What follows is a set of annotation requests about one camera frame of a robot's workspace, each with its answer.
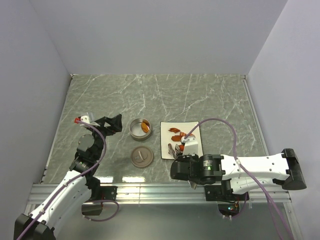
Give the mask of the orange sweet potato slice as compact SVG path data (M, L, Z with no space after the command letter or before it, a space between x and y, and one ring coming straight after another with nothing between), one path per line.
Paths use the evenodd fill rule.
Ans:
M143 131L144 133L148 133L149 130L150 130L150 129L149 129L149 125L148 125L147 123L145 123L144 121L141 122L140 127L141 127L141 129L142 129L142 131Z

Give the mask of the brown glazed meat slice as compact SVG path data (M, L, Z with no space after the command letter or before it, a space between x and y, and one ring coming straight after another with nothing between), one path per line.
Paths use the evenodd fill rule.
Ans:
M171 140L173 142L181 142L184 137L184 135L174 135L171 137Z

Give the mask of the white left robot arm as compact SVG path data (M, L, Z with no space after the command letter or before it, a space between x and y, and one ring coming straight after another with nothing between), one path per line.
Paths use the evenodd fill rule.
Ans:
M74 122L90 133L78 140L74 160L60 184L36 209L16 219L15 240L54 240L63 224L83 204L119 205L116 202L117 188L101 186L94 174L106 154L106 138L123 129L122 115L97 120L83 115Z

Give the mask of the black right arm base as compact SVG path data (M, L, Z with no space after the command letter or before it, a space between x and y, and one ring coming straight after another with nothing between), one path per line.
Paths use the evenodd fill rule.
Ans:
M221 184L211 184L204 186L205 200L207 202L235 203L237 201L248 201L249 193L235 194L228 180Z

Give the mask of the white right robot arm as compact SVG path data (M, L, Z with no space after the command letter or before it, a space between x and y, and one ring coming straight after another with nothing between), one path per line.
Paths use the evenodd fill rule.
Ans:
M240 157L239 160L223 154L181 155L172 163L170 177L196 185L220 182L220 194L226 200L260 187L279 185L287 191L307 187L292 148L275 155Z

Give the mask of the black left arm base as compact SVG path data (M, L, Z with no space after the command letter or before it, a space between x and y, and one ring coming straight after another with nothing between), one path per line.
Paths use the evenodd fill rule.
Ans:
M116 201L117 190L117 186L99 186L93 190L93 195L81 206L82 217L92 222L106 222L113 219L120 210L120 205ZM104 219L91 218L91 216L99 216L102 213L104 204L115 204L115 212Z

